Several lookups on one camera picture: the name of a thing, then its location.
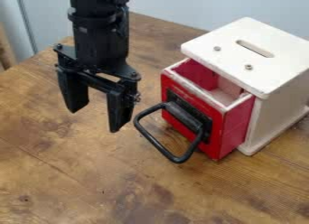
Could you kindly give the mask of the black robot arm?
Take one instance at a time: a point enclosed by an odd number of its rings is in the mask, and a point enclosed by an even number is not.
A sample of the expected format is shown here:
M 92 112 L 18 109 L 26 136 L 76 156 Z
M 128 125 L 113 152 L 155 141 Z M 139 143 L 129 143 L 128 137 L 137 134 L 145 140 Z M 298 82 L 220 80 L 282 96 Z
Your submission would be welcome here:
M 88 89 L 105 93 L 109 131 L 131 120 L 139 72 L 128 65 L 129 0 L 69 0 L 72 46 L 57 44 L 56 76 L 68 110 L 88 105 Z

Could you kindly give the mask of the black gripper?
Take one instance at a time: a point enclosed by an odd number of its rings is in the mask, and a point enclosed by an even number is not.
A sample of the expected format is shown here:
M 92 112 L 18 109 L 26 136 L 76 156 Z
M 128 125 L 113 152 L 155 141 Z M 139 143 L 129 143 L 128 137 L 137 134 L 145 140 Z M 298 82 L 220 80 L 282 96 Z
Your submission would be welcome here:
M 137 95 L 139 72 L 128 65 L 129 25 L 75 22 L 73 46 L 54 46 L 57 85 L 66 109 L 77 112 L 88 105 L 88 87 L 107 94 L 109 132 L 129 122 Z

